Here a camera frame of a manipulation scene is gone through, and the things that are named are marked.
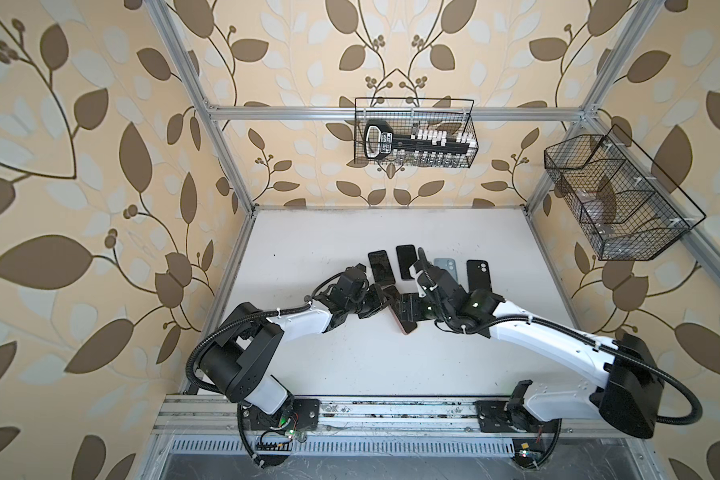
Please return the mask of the light blue phone case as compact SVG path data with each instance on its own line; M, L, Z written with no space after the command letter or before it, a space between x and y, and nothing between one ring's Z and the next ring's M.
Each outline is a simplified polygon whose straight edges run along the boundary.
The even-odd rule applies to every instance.
M452 259L452 258L435 258L434 265L438 268L441 268L441 269L447 271L454 280L458 279L458 272L457 272L456 262L454 259Z

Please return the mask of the purple phone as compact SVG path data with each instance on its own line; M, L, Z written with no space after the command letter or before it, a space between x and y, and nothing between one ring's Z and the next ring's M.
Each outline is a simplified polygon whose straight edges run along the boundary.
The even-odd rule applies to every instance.
M420 271L417 248L413 244L398 245L396 255L401 279L413 281Z

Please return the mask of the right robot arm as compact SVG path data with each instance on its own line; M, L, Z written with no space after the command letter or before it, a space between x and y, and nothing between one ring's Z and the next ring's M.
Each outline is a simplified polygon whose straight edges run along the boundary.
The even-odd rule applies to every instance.
M519 427L561 419L602 419L632 437L649 439L658 422L664 380L646 343L592 335L547 321L495 292L466 291L451 274L417 261L408 269L417 283L411 318L433 320L457 335L512 343L575 373L568 380L523 380L507 404Z

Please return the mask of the black phone case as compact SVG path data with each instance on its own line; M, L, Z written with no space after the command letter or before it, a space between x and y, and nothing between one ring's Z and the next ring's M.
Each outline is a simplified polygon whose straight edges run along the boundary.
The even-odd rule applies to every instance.
M466 262L466 271L470 291L492 290L490 268L486 260L468 260Z

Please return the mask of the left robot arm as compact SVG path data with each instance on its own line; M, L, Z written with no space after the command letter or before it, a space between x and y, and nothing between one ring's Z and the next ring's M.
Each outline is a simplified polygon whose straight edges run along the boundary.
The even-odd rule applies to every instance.
M369 281L362 264L323 281L301 306L262 310L244 302L190 353L186 378L198 389L221 394L232 403L288 417L293 395L268 372L277 349L330 332L351 315L371 317L388 305L388 297Z

